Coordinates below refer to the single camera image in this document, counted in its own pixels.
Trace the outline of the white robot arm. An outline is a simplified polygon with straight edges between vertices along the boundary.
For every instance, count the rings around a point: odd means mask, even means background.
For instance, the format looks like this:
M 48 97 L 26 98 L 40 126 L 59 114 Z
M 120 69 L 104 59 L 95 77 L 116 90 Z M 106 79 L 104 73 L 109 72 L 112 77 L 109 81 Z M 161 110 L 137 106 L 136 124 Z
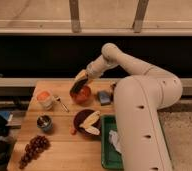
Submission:
M 175 104 L 183 86 L 173 73 L 103 45 L 101 55 L 75 80 L 89 82 L 121 66 L 129 75 L 114 89 L 114 110 L 124 171 L 173 171 L 157 111 Z

